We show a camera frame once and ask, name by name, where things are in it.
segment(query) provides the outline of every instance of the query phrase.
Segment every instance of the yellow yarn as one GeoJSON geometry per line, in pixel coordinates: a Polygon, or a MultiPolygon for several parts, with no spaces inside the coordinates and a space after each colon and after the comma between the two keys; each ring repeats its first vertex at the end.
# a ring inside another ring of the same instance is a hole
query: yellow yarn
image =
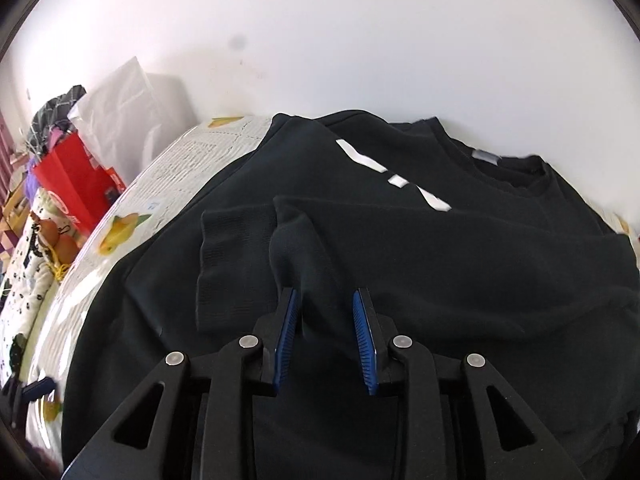
{"type": "Polygon", "coordinates": [[[44,245],[47,248],[47,251],[49,251],[49,254],[53,259],[53,263],[47,262],[47,265],[49,266],[49,269],[51,269],[51,272],[53,272],[53,277],[58,282],[61,282],[62,280],[64,280],[66,273],[71,266],[69,264],[60,263],[60,259],[58,258],[56,251],[49,245],[49,243],[45,239],[38,237],[38,241],[41,245],[44,245]]]}

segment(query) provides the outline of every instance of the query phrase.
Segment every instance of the white wall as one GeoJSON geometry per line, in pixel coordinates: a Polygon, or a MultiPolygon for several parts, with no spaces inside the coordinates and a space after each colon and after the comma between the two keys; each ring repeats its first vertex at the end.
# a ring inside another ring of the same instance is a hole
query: white wall
{"type": "Polygon", "coordinates": [[[41,0],[0,65],[0,109],[9,86],[27,123],[133,55],[166,76],[185,127],[435,114],[479,147],[540,153],[640,220],[640,42],[611,0],[41,0]]]}

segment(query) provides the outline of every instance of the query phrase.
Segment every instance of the purple fabric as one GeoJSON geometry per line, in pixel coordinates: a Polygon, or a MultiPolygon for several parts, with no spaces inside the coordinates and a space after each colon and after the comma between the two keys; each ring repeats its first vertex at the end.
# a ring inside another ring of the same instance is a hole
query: purple fabric
{"type": "Polygon", "coordinates": [[[27,163],[27,177],[24,179],[24,195],[33,205],[33,199],[36,197],[36,191],[40,187],[37,177],[33,174],[33,167],[36,165],[36,158],[32,156],[27,163]]]}

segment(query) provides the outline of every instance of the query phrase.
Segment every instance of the clutter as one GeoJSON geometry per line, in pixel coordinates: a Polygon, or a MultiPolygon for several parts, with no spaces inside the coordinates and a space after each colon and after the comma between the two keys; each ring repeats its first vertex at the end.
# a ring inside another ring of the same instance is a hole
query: clutter
{"type": "Polygon", "coordinates": [[[53,220],[40,219],[34,212],[31,218],[38,233],[41,252],[45,253],[54,277],[61,282],[80,252],[78,244],[67,234],[68,227],[60,229],[53,220]]]}
{"type": "Polygon", "coordinates": [[[89,151],[126,186],[182,133],[159,105],[135,57],[80,99],[68,116],[89,151]]]}
{"type": "Polygon", "coordinates": [[[60,210],[88,236],[111,206],[115,183],[77,133],[57,144],[33,173],[60,210]]]}
{"type": "Polygon", "coordinates": [[[66,94],[47,101],[34,115],[26,141],[28,150],[38,160],[42,160],[49,153],[49,136],[54,127],[63,132],[73,127],[67,115],[78,99],[85,94],[86,90],[82,85],[75,85],[66,94]]]}

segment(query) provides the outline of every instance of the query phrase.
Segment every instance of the black bracket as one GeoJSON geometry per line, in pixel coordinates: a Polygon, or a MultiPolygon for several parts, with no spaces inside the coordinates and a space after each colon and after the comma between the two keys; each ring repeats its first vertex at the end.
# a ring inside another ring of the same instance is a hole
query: black bracket
{"type": "Polygon", "coordinates": [[[276,396],[286,378],[299,297],[286,288],[250,335],[190,360],[172,352],[108,418],[64,480],[255,479],[251,396],[276,396]],[[194,457],[201,404],[200,456],[194,457]]]}
{"type": "Polygon", "coordinates": [[[364,379],[399,396],[394,478],[584,480],[551,432],[481,355],[431,354],[376,314],[367,289],[353,298],[364,379]]]}

